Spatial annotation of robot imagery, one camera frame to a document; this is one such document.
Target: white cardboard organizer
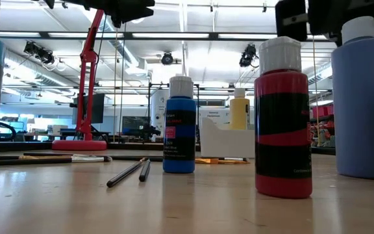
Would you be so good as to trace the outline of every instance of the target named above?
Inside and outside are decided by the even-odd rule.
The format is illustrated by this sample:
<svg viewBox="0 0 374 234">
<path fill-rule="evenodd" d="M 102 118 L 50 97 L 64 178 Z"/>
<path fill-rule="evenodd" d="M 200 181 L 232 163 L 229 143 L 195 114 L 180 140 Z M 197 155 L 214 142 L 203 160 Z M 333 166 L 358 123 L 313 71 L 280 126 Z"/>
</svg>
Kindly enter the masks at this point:
<svg viewBox="0 0 374 234">
<path fill-rule="evenodd" d="M 210 118 L 200 126 L 202 157 L 255 158 L 254 130 L 221 130 Z"/>
</svg>

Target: workbench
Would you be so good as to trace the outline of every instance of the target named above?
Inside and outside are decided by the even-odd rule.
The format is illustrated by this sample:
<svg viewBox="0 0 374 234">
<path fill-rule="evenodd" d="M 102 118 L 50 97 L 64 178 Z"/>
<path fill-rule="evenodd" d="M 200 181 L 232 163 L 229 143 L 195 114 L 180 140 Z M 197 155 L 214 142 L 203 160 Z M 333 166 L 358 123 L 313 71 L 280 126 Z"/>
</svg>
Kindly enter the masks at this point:
<svg viewBox="0 0 374 234">
<path fill-rule="evenodd" d="M 162 152 L 102 153 L 112 154 Z M 0 166 L 0 233 L 374 233 L 374 180 L 337 175 L 335 156 L 312 160 L 305 200 L 259 194 L 253 161 L 196 164 L 194 174 L 153 162 L 147 182 L 137 171 L 114 188 L 106 182 L 134 162 Z"/>
</svg>

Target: yellow paint bottle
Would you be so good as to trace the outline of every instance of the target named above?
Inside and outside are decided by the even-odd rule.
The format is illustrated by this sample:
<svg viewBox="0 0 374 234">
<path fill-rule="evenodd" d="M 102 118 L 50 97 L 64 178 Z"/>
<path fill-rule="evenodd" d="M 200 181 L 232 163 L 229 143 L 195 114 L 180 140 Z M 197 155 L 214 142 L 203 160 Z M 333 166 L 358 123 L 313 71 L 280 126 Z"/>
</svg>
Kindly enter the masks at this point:
<svg viewBox="0 0 374 234">
<path fill-rule="evenodd" d="M 250 125 L 250 101 L 245 98 L 244 88 L 234 89 L 234 99 L 231 100 L 231 129 L 248 130 Z"/>
</svg>

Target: lamp base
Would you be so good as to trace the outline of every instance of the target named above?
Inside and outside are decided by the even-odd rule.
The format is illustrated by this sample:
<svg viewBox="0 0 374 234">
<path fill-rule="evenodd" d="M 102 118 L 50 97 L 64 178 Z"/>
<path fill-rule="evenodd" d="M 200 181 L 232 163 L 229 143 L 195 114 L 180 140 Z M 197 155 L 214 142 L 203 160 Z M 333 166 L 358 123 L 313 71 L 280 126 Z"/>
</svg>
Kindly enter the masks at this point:
<svg viewBox="0 0 374 234">
<path fill-rule="evenodd" d="M 106 150 L 107 143 L 101 140 L 55 140 L 52 150 L 98 151 Z"/>
</svg>

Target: red paint bottle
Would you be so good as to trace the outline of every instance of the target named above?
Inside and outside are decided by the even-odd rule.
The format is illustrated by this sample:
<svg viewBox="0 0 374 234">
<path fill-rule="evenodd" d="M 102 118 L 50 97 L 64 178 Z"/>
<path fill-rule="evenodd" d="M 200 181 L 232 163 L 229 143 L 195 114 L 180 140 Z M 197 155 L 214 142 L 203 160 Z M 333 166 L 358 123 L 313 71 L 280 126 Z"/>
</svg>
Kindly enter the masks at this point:
<svg viewBox="0 0 374 234">
<path fill-rule="evenodd" d="M 256 189 L 279 198 L 312 193 L 308 80 L 301 73 L 301 44 L 288 37 L 258 49 L 255 81 Z"/>
</svg>

